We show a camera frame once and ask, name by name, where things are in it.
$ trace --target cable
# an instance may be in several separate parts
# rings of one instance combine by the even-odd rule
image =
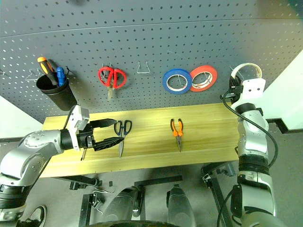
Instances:
[[[64,126],[63,126],[63,129],[66,129],[68,120],[70,119],[71,113],[72,113],[72,111],[74,110],[75,106],[76,106],[76,105],[73,105],[73,106],[71,107],[71,110],[70,110],[70,112],[69,112],[68,115],[67,115],[67,119],[66,119],[66,121],[65,121],[65,124],[64,124]]]
[[[102,211],[102,210],[100,210],[100,209],[98,209],[98,208],[96,208],[96,210],[99,211],[101,214],[103,214],[103,211]]]
[[[222,212],[223,212],[223,207],[225,206],[228,198],[232,195],[232,191],[233,191],[233,189],[231,189],[231,191],[227,194],[225,200],[223,201],[223,203],[222,203],[222,205],[220,207],[218,218],[217,218],[217,227],[220,227],[220,217],[221,217]]]
[[[109,191],[106,191],[106,190],[99,190],[99,189],[97,189],[97,190],[94,190],[94,191],[92,191],[91,193],[95,193],[95,192],[98,192],[98,193],[114,193],[115,191],[113,191],[113,192],[109,192]]]
[[[278,150],[279,150],[279,148],[278,148],[278,145],[277,145],[277,143],[276,143],[276,140],[273,138],[272,135],[270,135],[270,133],[269,133],[267,130],[263,129],[260,125],[254,123],[254,122],[251,121],[250,119],[248,119],[248,118],[242,116],[242,115],[239,114],[238,112],[234,111],[230,106],[228,106],[227,103],[226,103],[226,101],[225,101],[226,95],[227,95],[228,93],[230,93],[230,90],[228,90],[227,92],[225,92],[224,95],[223,95],[223,97],[222,97],[222,101],[223,101],[224,106],[225,106],[227,109],[229,109],[230,111],[232,111],[232,112],[233,112],[235,115],[237,115],[238,117],[242,118],[243,120],[246,120],[247,122],[249,122],[249,123],[251,123],[252,125],[254,125],[254,126],[256,126],[257,128],[259,128],[262,132],[264,132],[266,135],[268,135],[268,137],[270,137],[270,139],[273,141],[274,146],[275,146],[275,153],[274,153],[273,159],[272,159],[271,162],[268,164],[268,167],[270,168],[270,167],[275,163],[276,158],[278,157]]]
[[[242,226],[242,224],[238,221],[236,221],[235,216],[232,215],[232,220],[234,221],[234,223],[236,223],[238,226]]]

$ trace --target orange screwdriver handle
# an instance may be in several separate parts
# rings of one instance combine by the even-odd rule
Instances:
[[[172,134],[176,137],[178,136],[178,132],[177,130],[175,129],[175,123],[174,123],[174,119],[171,119],[170,120],[170,128],[172,130]]]
[[[50,79],[52,82],[52,85],[56,86],[58,85],[58,82],[56,80],[56,74],[54,69],[52,68],[51,64],[47,61],[45,57],[40,57],[37,59],[41,69],[43,72],[47,75],[47,77]]]
[[[183,132],[182,132],[182,130],[183,130],[183,123],[182,123],[182,121],[181,121],[180,118],[178,119],[178,121],[179,121],[179,131],[178,131],[178,134],[179,134],[179,136],[183,136]]]

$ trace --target gray pegboard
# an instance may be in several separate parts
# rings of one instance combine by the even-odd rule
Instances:
[[[230,66],[258,64],[268,86],[303,47],[303,25],[298,19],[302,17],[302,4],[298,3],[68,2],[4,1],[1,6],[0,68],[6,74],[1,76],[0,94],[41,122],[46,116],[66,114],[36,88],[34,81],[24,80],[30,69],[38,68],[36,59],[42,55],[57,65],[67,65],[75,73],[69,76],[71,88],[78,102],[95,113],[218,103],[219,95],[227,88]],[[26,20],[18,23],[22,17]],[[104,18],[106,25],[100,24]],[[76,25],[80,21],[81,29]],[[59,22],[60,27],[51,26]],[[136,73],[139,60],[142,70],[148,61],[150,74]],[[110,101],[107,88],[97,78],[103,63],[112,63],[128,76],[126,86],[115,90]],[[162,87],[167,70],[191,71],[205,64],[218,71],[218,80],[210,89],[179,96]]]

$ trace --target red tape roll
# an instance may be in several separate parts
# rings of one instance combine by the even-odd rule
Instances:
[[[201,73],[209,73],[206,75],[206,81],[200,84],[194,84],[194,78],[198,76]],[[193,79],[192,87],[190,88],[191,91],[199,92],[199,91],[205,91],[208,88],[210,88],[214,83],[216,82],[218,78],[217,71],[214,69],[214,67],[210,65],[202,65],[190,72],[190,76]]]

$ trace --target black cable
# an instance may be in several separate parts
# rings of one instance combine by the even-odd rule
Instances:
[[[70,110],[70,112],[69,112],[68,115],[67,115],[67,119],[66,119],[66,121],[65,121],[65,124],[64,124],[64,126],[63,126],[63,129],[66,129],[68,120],[70,119],[71,113],[72,113],[72,111],[74,110],[75,106],[76,106],[76,105],[73,105],[73,106],[71,107],[71,110]]]
[[[242,226],[242,224],[238,221],[236,221],[235,216],[232,215],[232,220],[234,221],[234,223],[236,223],[238,226]]]
[[[219,210],[219,214],[218,214],[218,218],[217,218],[217,227],[220,227],[220,219],[221,219],[221,215],[223,212],[223,207],[225,206],[228,198],[232,195],[232,189],[231,191],[227,194],[225,200],[223,201],[223,203],[221,204],[220,210]]]
[[[239,114],[238,112],[234,111],[230,106],[227,105],[225,99],[226,99],[226,95],[230,93],[230,90],[228,90],[227,92],[224,93],[223,97],[222,97],[222,101],[223,101],[223,104],[224,106],[229,109],[230,111],[232,111],[235,115],[237,115],[238,117],[242,118],[243,120],[246,120],[247,122],[251,123],[252,125],[256,126],[257,128],[259,128],[262,132],[264,132],[266,135],[268,135],[268,137],[270,137],[270,139],[273,141],[274,143],[274,146],[275,146],[275,153],[274,153],[274,157],[273,159],[271,160],[271,162],[268,164],[268,167],[270,168],[276,161],[276,158],[278,157],[278,145],[276,143],[276,140],[273,138],[272,135],[270,135],[270,133],[263,129],[260,125],[254,123],[253,121],[251,121],[250,119],[242,116],[241,114]]]

